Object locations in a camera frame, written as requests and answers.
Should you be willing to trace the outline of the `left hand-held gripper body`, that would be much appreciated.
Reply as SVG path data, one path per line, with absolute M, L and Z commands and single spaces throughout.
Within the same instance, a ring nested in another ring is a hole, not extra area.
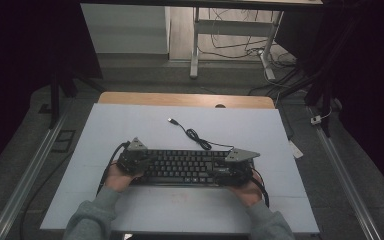
M 137 168 L 140 165 L 148 165 L 141 162 L 141 158 L 147 155 L 147 147 L 137 137 L 122 143 L 121 146 L 124 150 L 119 155 L 116 166 L 122 172 L 133 176 L 138 174 Z

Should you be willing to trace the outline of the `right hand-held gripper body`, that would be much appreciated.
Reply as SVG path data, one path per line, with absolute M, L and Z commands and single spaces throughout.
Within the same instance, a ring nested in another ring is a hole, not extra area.
M 250 160 L 259 157 L 260 154 L 253 151 L 234 148 L 225 157 L 228 174 L 224 178 L 226 186 L 239 187 L 248 183 L 253 178 Z

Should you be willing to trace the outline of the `black computer keyboard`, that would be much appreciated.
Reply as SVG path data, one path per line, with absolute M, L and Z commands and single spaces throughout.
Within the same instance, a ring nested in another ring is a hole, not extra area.
M 213 161 L 225 161 L 230 151 L 149 150 L 148 153 L 156 155 L 158 159 L 132 185 L 219 187 L 214 182 L 214 176 L 227 175 L 228 168 L 212 169 L 210 164 Z M 254 159 L 250 160 L 252 169 Z

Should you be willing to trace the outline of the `person's left hand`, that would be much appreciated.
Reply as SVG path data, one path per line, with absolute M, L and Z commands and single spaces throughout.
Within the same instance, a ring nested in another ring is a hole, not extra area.
M 106 188 L 112 189 L 116 192 L 123 192 L 130 183 L 136 179 L 142 176 L 142 173 L 136 174 L 136 175 L 128 175 L 124 172 L 122 172 L 115 163 L 112 163 L 109 167 L 106 180 L 104 182 L 104 186 Z

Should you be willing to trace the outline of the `person's right hand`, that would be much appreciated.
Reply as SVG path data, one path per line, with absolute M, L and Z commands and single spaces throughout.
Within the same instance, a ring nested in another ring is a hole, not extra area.
M 263 200 L 263 195 L 260 189 L 252 181 L 240 187 L 228 186 L 228 189 L 243 203 L 245 207 L 251 207 Z

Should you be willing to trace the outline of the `white board mat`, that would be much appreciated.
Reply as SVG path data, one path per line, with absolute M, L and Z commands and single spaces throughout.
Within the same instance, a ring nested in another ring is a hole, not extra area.
M 138 138 L 150 149 L 197 149 L 184 133 L 194 129 L 216 149 L 254 151 L 254 166 L 268 191 L 270 208 L 295 233 L 317 226 L 280 115 L 275 109 L 168 107 L 122 104 L 93 106 L 59 188 L 41 224 L 66 227 L 79 204 L 94 199 L 116 147 Z M 121 194 L 112 227 L 129 233 L 246 234 L 250 220 L 225 188 L 131 186 Z

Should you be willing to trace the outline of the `white paper tag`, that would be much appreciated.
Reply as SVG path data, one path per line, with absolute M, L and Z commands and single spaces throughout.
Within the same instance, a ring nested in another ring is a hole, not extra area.
M 290 145 L 290 148 L 292 150 L 292 154 L 293 154 L 295 159 L 299 159 L 299 158 L 302 158 L 304 156 L 302 151 L 292 141 L 289 141 L 289 145 Z

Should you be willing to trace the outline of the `black metal stand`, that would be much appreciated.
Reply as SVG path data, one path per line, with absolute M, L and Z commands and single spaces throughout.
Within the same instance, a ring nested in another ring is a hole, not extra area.
M 73 68 L 57 67 L 50 77 L 50 90 L 51 90 L 51 122 L 50 129 L 54 129 L 58 120 L 60 119 L 60 96 L 59 92 L 69 97 L 74 98 L 77 96 L 78 90 L 75 86 L 74 80 L 78 79 L 86 85 L 97 90 L 99 93 L 106 92 L 106 89 L 94 81 L 92 78 L 87 77 Z
M 321 67 L 316 73 L 306 77 L 304 80 L 292 85 L 285 91 L 281 91 L 279 98 L 282 99 L 304 87 L 310 86 L 310 90 L 304 97 L 307 106 L 315 106 L 319 100 L 322 100 L 321 129 L 326 137 L 330 137 L 329 116 L 331 114 L 332 81 L 328 77 L 329 68 Z

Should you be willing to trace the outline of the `white cabinet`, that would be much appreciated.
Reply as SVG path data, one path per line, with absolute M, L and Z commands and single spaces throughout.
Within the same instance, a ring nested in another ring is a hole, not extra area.
M 81 8 L 97 53 L 169 53 L 169 7 L 82 3 Z

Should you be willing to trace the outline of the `aluminium floor rail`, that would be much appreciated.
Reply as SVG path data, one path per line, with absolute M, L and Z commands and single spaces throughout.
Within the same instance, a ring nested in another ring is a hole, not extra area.
M 310 107 L 306 108 L 309 114 L 313 114 Z M 320 138 L 320 141 L 326 151 L 326 154 L 331 162 L 333 170 L 335 171 L 338 180 L 344 190 L 344 193 L 348 199 L 350 206 L 352 207 L 354 214 L 361 226 L 361 229 L 367 240 L 382 240 L 381 234 L 366 206 L 360 194 L 357 191 L 356 186 L 348 173 L 346 166 L 344 165 L 333 141 L 330 137 L 326 137 L 320 124 L 312 125 Z
M 35 154 L 31 158 L 26 170 L 24 171 L 21 179 L 18 181 L 14 191 L 12 192 L 9 200 L 7 201 L 3 211 L 0 214 L 0 240 L 5 240 L 7 237 L 19 211 L 24 204 L 28 193 L 51 150 L 53 143 L 56 140 L 66 118 L 70 111 L 74 100 L 64 100 L 60 107 L 60 117 L 55 125 L 48 129 L 43 140 L 40 142 Z

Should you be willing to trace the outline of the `white metal desk frame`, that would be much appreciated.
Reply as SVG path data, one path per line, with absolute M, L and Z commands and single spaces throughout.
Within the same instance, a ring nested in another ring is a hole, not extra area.
M 267 80 L 274 80 L 275 75 L 269 63 L 269 54 L 282 19 L 282 11 L 273 11 L 273 19 L 269 22 L 222 20 L 217 13 L 214 19 L 201 19 L 200 8 L 194 8 L 193 14 L 193 46 L 191 53 L 190 78 L 198 77 L 200 35 L 220 34 L 222 36 L 263 37 L 265 45 L 257 51 Z

